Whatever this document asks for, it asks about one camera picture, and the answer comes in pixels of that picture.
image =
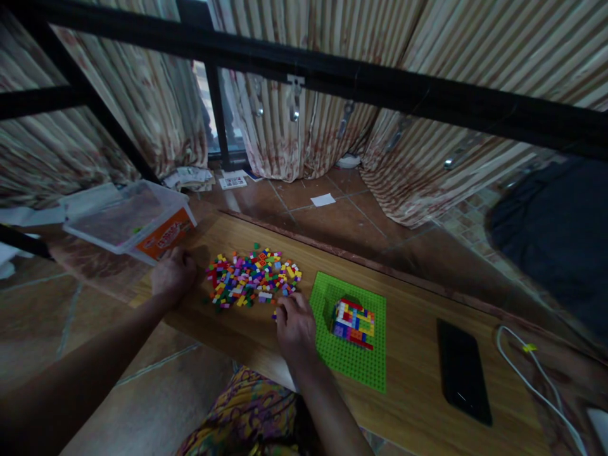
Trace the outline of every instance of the lego structure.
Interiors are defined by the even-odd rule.
[[[374,312],[369,312],[363,306],[342,298],[336,304],[332,333],[357,346],[373,350],[375,318]]]

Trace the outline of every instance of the black phone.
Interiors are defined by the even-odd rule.
[[[477,341],[468,332],[440,319],[437,337],[446,400],[479,422],[492,426]]]

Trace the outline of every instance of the dark blue cloth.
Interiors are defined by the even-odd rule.
[[[608,164],[582,158],[523,180],[491,215],[495,245],[608,345]]]

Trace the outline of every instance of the white cable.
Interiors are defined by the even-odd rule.
[[[547,374],[545,373],[544,369],[541,367],[540,363],[538,362],[538,359],[536,359],[535,354],[530,351],[529,354],[532,356],[532,359],[534,360],[534,363],[536,364],[538,370],[540,371],[541,374],[543,374],[543,377],[545,378],[545,380],[547,380],[547,383],[551,386],[551,388],[553,389],[554,395],[555,395],[555,399],[557,402],[557,407],[555,407],[555,405],[553,405],[547,398],[545,398],[541,393],[539,393],[531,384],[530,382],[522,375],[521,372],[519,372],[519,370],[517,369],[517,367],[515,367],[515,365],[511,362],[511,360],[507,357],[507,355],[505,354],[505,352],[502,350],[502,347],[500,346],[500,335],[502,334],[502,330],[506,329],[508,332],[510,332],[513,336],[515,336],[515,338],[523,345],[526,346],[528,344],[526,344],[516,333],[514,333],[513,331],[511,331],[511,329],[509,329],[506,326],[500,326],[498,328],[498,332],[496,334],[496,344],[498,346],[498,351],[500,352],[500,354],[502,355],[502,357],[504,359],[506,359],[506,361],[509,363],[509,365],[513,368],[513,370],[517,373],[517,375],[524,381],[524,383],[526,384],[526,386],[532,390],[532,392],[534,392],[538,397],[540,397],[543,401],[545,401],[547,403],[547,405],[549,407],[551,407],[553,409],[553,411],[566,423],[566,426],[568,427],[568,431],[570,431],[570,435],[572,436],[572,439],[574,440],[574,444],[576,445],[576,447],[578,448],[578,450],[581,452],[581,454],[583,456],[588,456],[587,454],[587,450],[585,450],[585,445],[583,444],[583,439],[581,439],[580,434],[578,433],[578,431],[574,428],[574,426],[572,425],[572,423],[570,423],[568,421],[568,418],[566,418],[566,416],[564,415],[564,409],[562,408],[562,400],[559,397],[559,392],[557,391],[557,388],[555,387],[555,385],[551,382],[551,380],[549,380],[549,377],[547,376]]]

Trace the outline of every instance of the hand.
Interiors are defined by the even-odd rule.
[[[178,300],[194,283],[196,263],[183,247],[175,247],[152,271],[152,294]]]
[[[290,369],[306,369],[318,361],[317,324],[308,300],[301,293],[279,298],[277,337],[281,355]]]

